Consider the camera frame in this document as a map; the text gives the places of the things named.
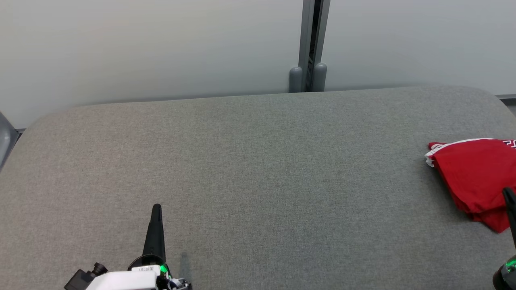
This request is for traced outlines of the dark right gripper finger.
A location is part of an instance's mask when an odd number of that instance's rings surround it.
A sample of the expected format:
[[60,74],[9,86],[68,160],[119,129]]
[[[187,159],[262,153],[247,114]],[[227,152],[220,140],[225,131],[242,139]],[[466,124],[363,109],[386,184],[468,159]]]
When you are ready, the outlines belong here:
[[511,187],[505,187],[502,191],[509,221],[509,228],[516,248],[516,193]]

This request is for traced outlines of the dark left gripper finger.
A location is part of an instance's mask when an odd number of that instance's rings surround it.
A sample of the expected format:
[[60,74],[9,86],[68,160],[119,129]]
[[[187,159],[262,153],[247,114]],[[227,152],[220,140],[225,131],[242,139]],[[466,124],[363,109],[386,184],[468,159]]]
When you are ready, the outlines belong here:
[[144,256],[143,264],[162,264],[166,262],[162,206],[160,204],[155,204],[152,207],[142,255]]

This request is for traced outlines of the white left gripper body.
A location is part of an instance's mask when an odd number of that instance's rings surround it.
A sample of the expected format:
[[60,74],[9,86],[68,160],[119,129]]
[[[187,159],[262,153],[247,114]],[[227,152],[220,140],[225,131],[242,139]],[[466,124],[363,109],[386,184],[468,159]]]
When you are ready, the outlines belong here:
[[162,257],[142,255],[127,271],[94,278],[87,290],[192,290],[192,284],[184,278],[173,278]]

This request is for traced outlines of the grey partition post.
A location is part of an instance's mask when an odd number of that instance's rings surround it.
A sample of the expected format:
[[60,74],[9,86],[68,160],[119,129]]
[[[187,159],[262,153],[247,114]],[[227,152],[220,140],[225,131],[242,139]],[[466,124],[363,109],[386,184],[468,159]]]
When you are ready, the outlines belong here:
[[0,171],[4,167],[8,156],[18,141],[20,133],[0,112]]
[[321,61],[331,0],[303,0],[298,65],[289,71],[289,93],[325,90],[327,65]]

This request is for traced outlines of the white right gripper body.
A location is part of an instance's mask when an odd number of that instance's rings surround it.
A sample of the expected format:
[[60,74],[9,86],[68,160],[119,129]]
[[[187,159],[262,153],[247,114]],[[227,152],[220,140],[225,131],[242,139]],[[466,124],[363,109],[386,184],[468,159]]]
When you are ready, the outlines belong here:
[[511,257],[493,275],[495,290],[516,290],[516,256]]

